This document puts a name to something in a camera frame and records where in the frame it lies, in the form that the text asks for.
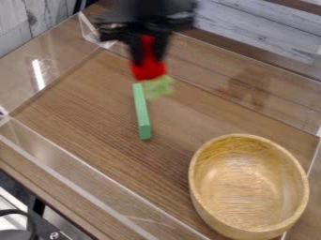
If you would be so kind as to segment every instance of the wooden bowl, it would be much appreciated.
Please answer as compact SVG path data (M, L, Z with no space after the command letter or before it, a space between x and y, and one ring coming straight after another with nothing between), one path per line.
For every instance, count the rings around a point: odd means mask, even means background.
M225 236L273 239L304 213L308 176L278 144L231 134L209 141L194 154L190 195L199 216Z

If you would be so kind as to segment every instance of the green rectangular block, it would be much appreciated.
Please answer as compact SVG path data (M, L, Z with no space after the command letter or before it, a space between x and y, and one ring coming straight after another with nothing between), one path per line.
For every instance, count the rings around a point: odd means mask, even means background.
M151 138L151 121L148 116L147 102L142 83L132 85L138 130L142 140Z

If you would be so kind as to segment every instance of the wooden table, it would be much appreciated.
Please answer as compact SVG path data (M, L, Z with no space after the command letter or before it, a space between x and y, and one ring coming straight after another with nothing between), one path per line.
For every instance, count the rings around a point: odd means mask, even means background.
M227 239L191 205L191 155L209 139L245 132L285 146L308 170L320 84L175 35L175 92L148 102L152 138L142 142L126 56L120 44L107 51L82 39L72 18L0 60L9 110L0 168L98 239ZM310 206L290 240L318 236L316 163Z

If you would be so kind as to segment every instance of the bowl rim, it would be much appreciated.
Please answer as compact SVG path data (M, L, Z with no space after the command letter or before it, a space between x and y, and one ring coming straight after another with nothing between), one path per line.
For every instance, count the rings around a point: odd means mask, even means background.
M258 228L258 227L254 227L254 228L250 228L249 230L245 230L245 229L241 229L235 226L231 226L227 222L222 221L222 219L219 219L214 212L209 209L209 207L202 203L202 198L201 198L201 195L198 193L198 188L195 186L195 182L194 182L194 170L195 170L195 163L198 161L198 157L201 155L201 153L203 152L203 150L215 142L223 140L223 139L227 139L227 138L234 138L234 137L241 137L241 138L247 138L247 139L254 139L254 140L258 140L269 145L271 145L273 147L275 147L278 150L281 150L286 155L287 157L290 158L292 162L293 162L293 165L294 165L294 168L297 169L297 171L300 172L300 175L301 175L301 181L302 181L302 186L304 186L304 195L302 195L302 198L301 198L301 203L294 211L294 213L292 214L290 217L287 217L283 221L281 221L279 223L277 224L273 224L267 227L265 227L263 229L262 228ZM281 231L283 229L287 229L293 224L294 222L300 219L305 209L306 209L306 206L308 206L308 202L309 202L309 196L310 196L310 187L309 187L309 180L308 180L308 176L306 176L306 173L305 173L305 170L298 162L298 160L296 159L296 157L293 156L293 154L279 145L277 144L275 142L270 141L269 139L263 138L263 137L259 137L259 136L255 136L255 135L251 135L251 134L246 134L246 133L234 133L234 134L227 134L227 135L223 135L223 136L219 136L217 138L213 138L211 140L209 140L201 147L199 149L197 150L197 152L194 153L193 155L193 158L191 158L191 162L190 162L190 169L189 169L189 182L190 182L190 194L193 194L193 197L194 199L198 201L198 204L202 206L202 208L207 211L207 213L211 215L211 217L218 221L221 222L221 224L229 226L230 228L234 228L235 230L239 230L245 233L270 233L270 232L277 232L277 231Z

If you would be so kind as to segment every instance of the green block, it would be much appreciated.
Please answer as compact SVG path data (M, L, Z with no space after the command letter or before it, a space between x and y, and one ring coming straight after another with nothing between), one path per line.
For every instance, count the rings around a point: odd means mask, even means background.
M144 81L142 84L146 99L156 99L162 96L172 94L174 79L168 75L163 75L152 81Z
M135 83L132 85L134 102L135 102L135 112L140 140L147 140L151 138L151 121L148 116L148 109L146 103L146 96L142 83Z

